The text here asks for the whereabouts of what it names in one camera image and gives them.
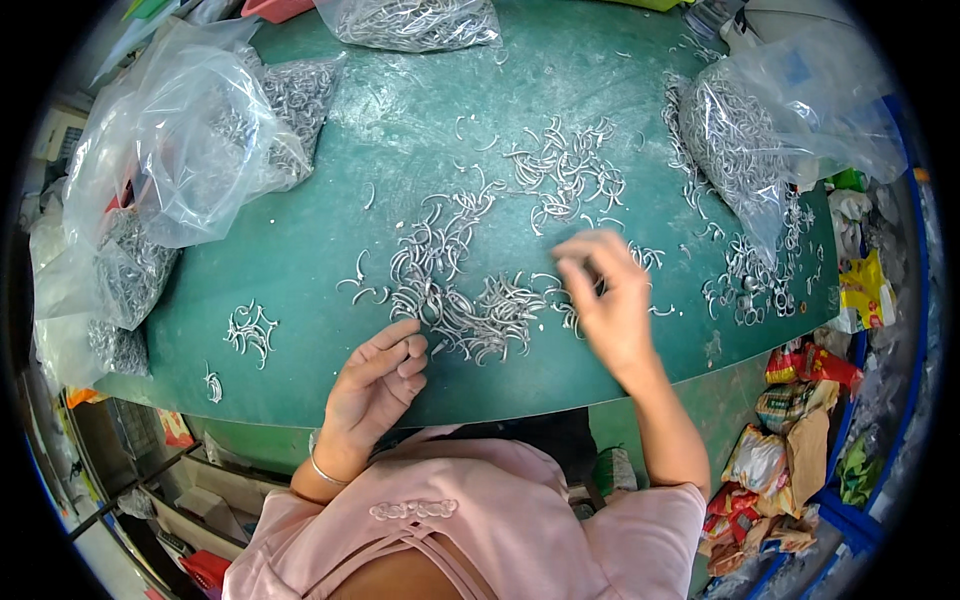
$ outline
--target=hand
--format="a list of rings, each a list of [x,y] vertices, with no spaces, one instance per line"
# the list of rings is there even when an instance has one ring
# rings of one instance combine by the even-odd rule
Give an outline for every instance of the hand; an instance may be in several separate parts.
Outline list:
[[[590,348],[624,387],[637,369],[659,362],[650,337],[650,275],[638,267],[623,238],[608,229],[581,231],[553,249]],[[604,278],[599,298],[594,277]]]
[[[366,462],[373,445],[410,408],[426,377],[420,321],[394,323],[353,351],[326,400],[324,445]]]

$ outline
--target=pink object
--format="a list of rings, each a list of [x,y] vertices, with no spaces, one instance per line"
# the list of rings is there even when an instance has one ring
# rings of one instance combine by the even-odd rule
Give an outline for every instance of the pink object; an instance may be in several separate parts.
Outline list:
[[[434,534],[452,540],[500,600],[686,598],[707,507],[692,484],[622,492],[578,521],[560,467],[528,444],[416,442],[373,460],[325,507],[270,492],[227,569],[225,600],[326,598],[397,551],[423,552],[463,598],[483,598]]]
[[[247,0],[240,14],[259,14],[271,23],[282,23],[312,8],[313,0]]]

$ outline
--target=green table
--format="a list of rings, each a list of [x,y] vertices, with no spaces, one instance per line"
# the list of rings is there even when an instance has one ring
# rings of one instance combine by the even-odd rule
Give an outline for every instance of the green table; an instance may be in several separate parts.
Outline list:
[[[512,163],[501,153],[523,141],[522,128],[541,131],[550,115],[561,115],[564,130],[581,129],[609,116],[617,125],[603,157],[628,182],[625,206],[611,211],[627,226],[626,237],[666,251],[663,268],[653,272],[653,302],[674,304],[679,312],[653,318],[653,333],[671,381],[721,369],[780,345],[826,322],[836,312],[836,273],[806,296],[805,275],[792,292],[807,310],[792,318],[771,315],[763,324],[738,326],[732,309],[712,321],[700,293],[707,279],[724,270],[721,241],[698,238],[706,222],[685,203],[682,172],[667,167],[672,147],[660,120],[662,72],[695,75],[703,64],[682,43],[686,28],[679,13],[651,13],[595,2],[496,2],[504,53],[474,47],[425,56],[347,47],[336,41],[315,12],[282,25],[265,24],[253,45],[266,62],[349,54],[330,117],[321,134],[316,172],[296,189],[260,198],[241,209],[227,239],[183,253],[161,301],[146,322],[152,379],[111,375],[99,390],[129,400],[190,415],[250,423],[317,426],[324,419],[326,395],[350,352],[388,323],[389,303],[364,298],[350,305],[353,292],[334,291],[339,279],[354,274],[360,251],[369,282],[389,285],[388,265],[401,232],[418,219],[428,194],[461,187],[477,191],[475,171],[452,165],[479,163],[487,179],[502,178],[513,189]],[[618,56],[614,51],[632,55]],[[457,116],[464,141],[454,136]],[[646,144],[637,151],[639,132]],[[493,140],[493,149],[477,152]],[[376,200],[363,210],[370,188]],[[530,230],[534,199],[501,195],[475,228],[470,259],[458,277],[469,296],[482,275],[523,269],[552,272],[549,249],[588,227],[548,224],[542,237]],[[836,264],[823,190],[802,203],[817,215],[804,236],[804,273],[815,270],[806,240],[823,244],[824,264]],[[598,216],[601,206],[588,213]],[[728,234],[739,231],[719,201],[704,210]],[[408,224],[400,231],[398,222]],[[687,259],[678,244],[692,254]],[[256,298],[271,319],[276,352],[263,371],[259,356],[240,355],[224,342],[230,311]],[[528,356],[512,353],[505,364],[485,368],[442,352],[430,363],[430,380],[401,421],[428,425],[500,420],[585,406],[623,396],[616,382],[585,342],[561,327],[561,315],[540,313],[531,326]],[[543,324],[540,331],[537,325]],[[711,348],[719,335],[720,351]],[[204,360],[220,374],[224,398],[206,399]]]

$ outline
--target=red plastic container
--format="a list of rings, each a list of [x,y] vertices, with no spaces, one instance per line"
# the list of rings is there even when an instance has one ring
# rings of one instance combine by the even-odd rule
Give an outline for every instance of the red plastic container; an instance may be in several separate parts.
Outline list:
[[[312,8],[313,0],[247,0],[240,14],[259,14],[271,23],[282,23]]]

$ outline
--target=silver bangle bracelet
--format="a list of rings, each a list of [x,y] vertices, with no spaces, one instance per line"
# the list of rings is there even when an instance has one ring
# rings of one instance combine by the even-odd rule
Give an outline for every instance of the silver bangle bracelet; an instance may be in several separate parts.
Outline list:
[[[320,467],[317,467],[317,459],[313,457],[313,452],[310,452],[310,464],[313,465],[313,469],[317,471],[317,474],[320,475],[326,483],[332,484],[334,486],[340,486],[345,488],[350,482],[349,481],[340,481],[339,479],[334,479],[326,473],[320,470]]]

